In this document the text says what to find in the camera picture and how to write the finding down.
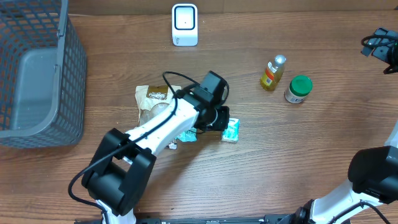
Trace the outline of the green lid white jar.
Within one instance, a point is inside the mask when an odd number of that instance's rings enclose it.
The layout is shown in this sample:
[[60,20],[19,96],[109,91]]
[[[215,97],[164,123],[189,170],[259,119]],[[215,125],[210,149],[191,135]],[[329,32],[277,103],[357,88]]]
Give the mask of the green lid white jar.
[[312,80],[305,75],[294,77],[284,92],[285,99],[289,103],[302,103],[313,88]]

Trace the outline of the yellow liquid bottle grey cap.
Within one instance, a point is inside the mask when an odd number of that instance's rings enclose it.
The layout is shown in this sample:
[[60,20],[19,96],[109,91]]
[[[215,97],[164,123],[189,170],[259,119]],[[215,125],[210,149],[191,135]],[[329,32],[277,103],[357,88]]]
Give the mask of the yellow liquid bottle grey cap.
[[265,72],[260,79],[260,84],[266,91],[274,91],[285,70],[286,57],[276,55],[268,61]]

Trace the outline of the teal tissue packet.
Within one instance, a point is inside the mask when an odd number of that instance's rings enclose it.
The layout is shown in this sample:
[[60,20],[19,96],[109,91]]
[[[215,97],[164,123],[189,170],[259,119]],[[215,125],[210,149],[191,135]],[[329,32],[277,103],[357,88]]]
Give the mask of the teal tissue packet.
[[197,141],[197,129],[191,128],[187,131],[180,133],[176,139],[181,142],[196,142]]

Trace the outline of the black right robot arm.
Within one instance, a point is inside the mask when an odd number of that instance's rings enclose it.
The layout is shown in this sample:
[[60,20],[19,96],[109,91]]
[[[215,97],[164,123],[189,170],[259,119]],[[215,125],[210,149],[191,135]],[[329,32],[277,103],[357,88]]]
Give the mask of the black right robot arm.
[[377,209],[397,200],[397,126],[383,146],[358,151],[348,169],[348,178],[328,195],[308,201],[280,223],[339,224],[365,209],[373,209],[384,223],[389,220]]

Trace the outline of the brown snack bag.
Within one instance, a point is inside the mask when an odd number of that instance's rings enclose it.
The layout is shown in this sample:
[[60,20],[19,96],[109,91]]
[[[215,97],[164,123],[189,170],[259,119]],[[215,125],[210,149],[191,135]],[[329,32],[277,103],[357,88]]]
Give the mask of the brown snack bag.
[[165,121],[175,106],[175,99],[167,85],[136,87],[136,103],[139,109],[139,126],[150,131]]

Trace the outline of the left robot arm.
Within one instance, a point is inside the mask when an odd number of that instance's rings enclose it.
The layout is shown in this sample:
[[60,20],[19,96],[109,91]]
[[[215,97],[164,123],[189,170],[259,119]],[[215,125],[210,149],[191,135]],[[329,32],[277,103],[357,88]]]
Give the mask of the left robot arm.
[[134,223],[132,210],[157,156],[179,134],[192,128],[205,133],[228,127],[228,94],[228,82],[210,71],[201,82],[173,90],[168,107],[142,126],[125,133],[113,128],[104,135],[81,180],[101,209],[103,223]]

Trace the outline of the green white tissue pack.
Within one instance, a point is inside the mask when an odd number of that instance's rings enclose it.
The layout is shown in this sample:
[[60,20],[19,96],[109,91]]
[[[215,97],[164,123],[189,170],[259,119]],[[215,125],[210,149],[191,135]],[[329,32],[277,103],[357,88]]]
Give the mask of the green white tissue pack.
[[222,132],[221,140],[224,142],[236,143],[239,141],[239,126],[240,120],[237,118],[230,118],[227,128]]

